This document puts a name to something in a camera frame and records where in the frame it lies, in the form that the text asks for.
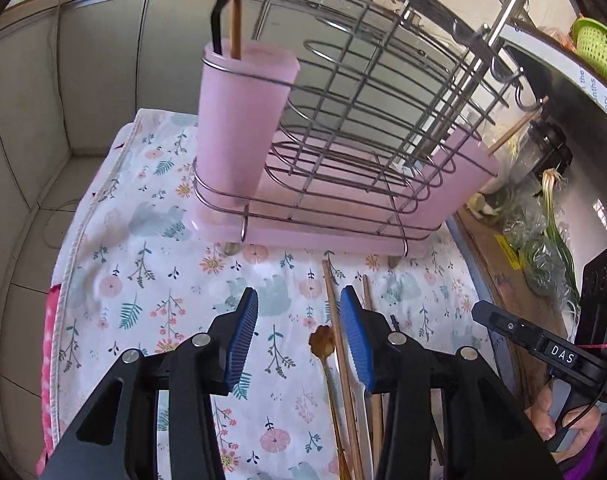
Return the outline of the wooden chopstick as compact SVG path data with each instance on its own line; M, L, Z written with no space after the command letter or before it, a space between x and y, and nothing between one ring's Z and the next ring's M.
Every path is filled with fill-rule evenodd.
M230 57L241 59L242 0L232 0L230 8Z
M345 344L343 343L343 331L341 330L338 301L336 298L333 284L333 274L331 266L329 265L329 262L327 260L322 261L322 266L329 312L331 312L331 321L335 336L338 373L340 377L341 394L343 395L343 408L345 409L354 478L357 480L364 480L365 477L358 435L358 426L357 420L355 419L352 391L349 378L349 363L346 355Z

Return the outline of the gold flower spoon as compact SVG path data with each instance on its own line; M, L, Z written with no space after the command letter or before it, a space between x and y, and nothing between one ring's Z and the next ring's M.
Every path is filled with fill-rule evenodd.
M328 366L328 359L335 351L335 339L332 327L327 325L317 326L317 328L309 337L309 346L313 356L319 359L324 374L326 389L328 393L329 411L331 411L335 445L337 451L338 478L340 480L350 480L351 474L346 460L343 442L341 442L340 423L334 396L334 382L332 378L332 373L329 370Z

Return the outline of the floral white cloth mat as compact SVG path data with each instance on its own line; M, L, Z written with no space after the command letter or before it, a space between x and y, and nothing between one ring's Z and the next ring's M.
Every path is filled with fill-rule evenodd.
M216 442L231 479L332 479L338 465L327 379L309 348L331 320L327 296L370 292L424 347L494 352L471 318L477 289L468 255L448 228L425 255L389 266L353 249L249 244L226 252L192 229L190 166L198 120L139 110L124 125L74 214L46 300L42 417L53 451L76 412L117 360L135 348L168 352L256 289L259 318L240 382L213 402Z

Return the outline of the pink drip tray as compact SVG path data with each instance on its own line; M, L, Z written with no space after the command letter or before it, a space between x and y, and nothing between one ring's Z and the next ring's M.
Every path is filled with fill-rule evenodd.
M190 221L205 240L383 256L425 255L433 232L474 194L454 174L421 192L389 179L379 191L314 180L300 194L305 179L268 167L252 197L209 188L196 164L190 176Z

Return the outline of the wooden chopstick on mat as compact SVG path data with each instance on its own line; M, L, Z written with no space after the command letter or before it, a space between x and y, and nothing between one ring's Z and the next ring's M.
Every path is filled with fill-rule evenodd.
M329 265L329 262L327 260L322 261L322 266L329 312L331 312L331 321L335 336L338 373L340 377L341 394L343 395L343 408L345 409L354 478L357 480L364 480L365 477L358 435L358 426L357 420L355 419L352 391L349 378L349 363L346 355L345 344L343 343L343 331L341 330L338 301L336 298L333 284L333 274L331 266Z

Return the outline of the green onions in bag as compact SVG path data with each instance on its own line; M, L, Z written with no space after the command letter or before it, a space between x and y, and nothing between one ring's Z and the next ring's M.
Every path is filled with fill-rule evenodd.
M518 257L530 289L558 310L579 301L576 267L568 234L557 223L555 193L565 186L557 169L517 188L503 216L502 232Z

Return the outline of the napa cabbage in bag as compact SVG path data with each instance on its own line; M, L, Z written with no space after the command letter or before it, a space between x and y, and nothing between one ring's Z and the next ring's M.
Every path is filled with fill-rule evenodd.
M493 193L475 193L466 202L465 209L478 221L493 226L512 208L515 195L515 185L509 182Z

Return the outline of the pink cup right side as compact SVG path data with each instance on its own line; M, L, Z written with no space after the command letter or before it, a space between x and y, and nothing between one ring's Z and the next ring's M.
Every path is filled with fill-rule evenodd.
M435 166L429 167L429 195L417 211L418 224L427 229L437 229L500 169L497 158L487 153L486 144L461 128L454 129L433 162Z

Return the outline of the pink cup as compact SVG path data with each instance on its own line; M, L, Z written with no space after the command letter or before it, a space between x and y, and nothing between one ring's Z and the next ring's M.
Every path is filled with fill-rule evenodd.
M418 224L427 229L437 229L500 169L497 158L487 153L486 144L461 128L454 129L433 162L435 166L429 167L429 195L417 211Z
M204 48L199 93L196 170L201 196L235 208L258 189L264 164L300 70L294 52L248 40L241 58Z

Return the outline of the pink cup left side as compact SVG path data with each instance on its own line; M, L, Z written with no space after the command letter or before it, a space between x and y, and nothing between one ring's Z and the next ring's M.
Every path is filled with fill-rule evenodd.
M248 40L241 58L204 48L199 93L196 170L201 196L235 208L258 189L264 164L300 70L294 52Z

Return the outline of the green plastic basket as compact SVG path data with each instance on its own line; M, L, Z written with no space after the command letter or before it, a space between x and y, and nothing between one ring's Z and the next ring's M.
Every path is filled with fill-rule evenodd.
M571 34L578 55L607 81L607 26L593 18L578 18Z

